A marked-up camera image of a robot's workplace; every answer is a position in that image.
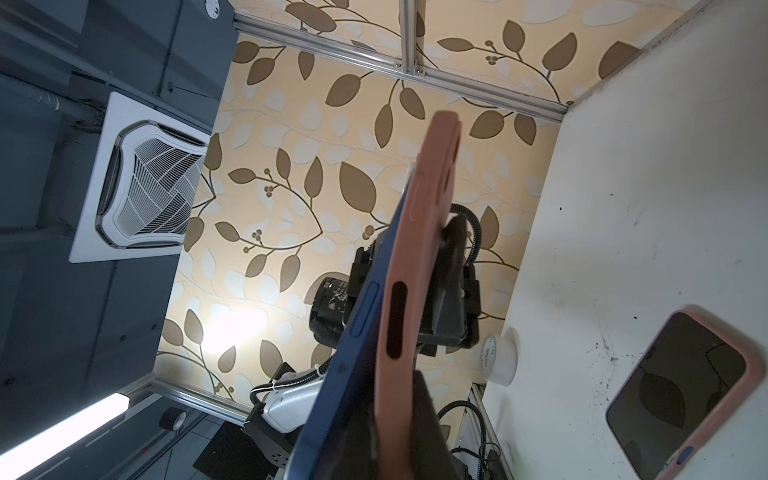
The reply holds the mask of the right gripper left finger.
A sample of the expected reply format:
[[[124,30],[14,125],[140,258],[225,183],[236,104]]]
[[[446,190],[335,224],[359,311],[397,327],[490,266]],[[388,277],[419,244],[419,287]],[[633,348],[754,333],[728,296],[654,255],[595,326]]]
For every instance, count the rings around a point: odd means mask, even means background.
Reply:
[[[377,479],[378,433],[373,400],[361,399],[340,432],[339,442],[330,454],[330,479]]]

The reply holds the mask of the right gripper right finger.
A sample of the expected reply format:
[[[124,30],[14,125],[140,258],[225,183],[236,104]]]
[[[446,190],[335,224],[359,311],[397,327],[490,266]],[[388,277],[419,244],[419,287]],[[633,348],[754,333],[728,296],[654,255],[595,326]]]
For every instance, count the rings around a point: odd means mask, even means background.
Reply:
[[[466,477],[449,453],[433,401],[420,371],[413,373],[411,464],[414,479],[459,480]]]

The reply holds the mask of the blue phone black screen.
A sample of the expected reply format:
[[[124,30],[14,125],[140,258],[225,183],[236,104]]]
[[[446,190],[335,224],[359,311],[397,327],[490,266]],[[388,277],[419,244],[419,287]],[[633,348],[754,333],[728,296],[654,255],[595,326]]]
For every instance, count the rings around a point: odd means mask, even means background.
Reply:
[[[365,398],[374,399],[375,367],[387,273],[412,180],[399,201],[392,224],[375,247],[372,264],[351,311],[322,387],[291,454],[287,479],[330,479],[330,454],[339,442],[351,409]],[[378,433],[378,478],[383,441]]]

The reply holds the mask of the pink phone case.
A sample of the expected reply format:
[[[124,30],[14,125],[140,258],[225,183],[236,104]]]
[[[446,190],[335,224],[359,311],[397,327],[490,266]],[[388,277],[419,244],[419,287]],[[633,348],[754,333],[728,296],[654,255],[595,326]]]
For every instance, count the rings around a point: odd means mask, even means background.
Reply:
[[[387,273],[375,370],[374,416],[383,441],[380,479],[410,479],[416,345],[441,231],[453,197],[458,114],[434,114],[411,172]]]

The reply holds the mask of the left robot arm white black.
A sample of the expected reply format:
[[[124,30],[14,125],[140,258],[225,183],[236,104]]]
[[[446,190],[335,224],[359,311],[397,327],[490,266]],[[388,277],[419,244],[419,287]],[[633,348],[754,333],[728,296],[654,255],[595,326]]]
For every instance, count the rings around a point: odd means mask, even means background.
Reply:
[[[436,356],[440,346],[452,353],[479,341],[481,295],[474,262],[480,252],[482,227],[477,216],[462,205],[452,204],[450,212],[454,217],[443,229],[417,343],[417,352],[429,357]],[[321,345],[338,345],[380,243],[376,239],[370,247],[357,250],[349,277],[326,275],[310,289],[309,326]],[[287,465],[330,363],[327,359],[297,372],[283,362],[269,383],[251,390],[253,409],[243,430],[274,465]]]

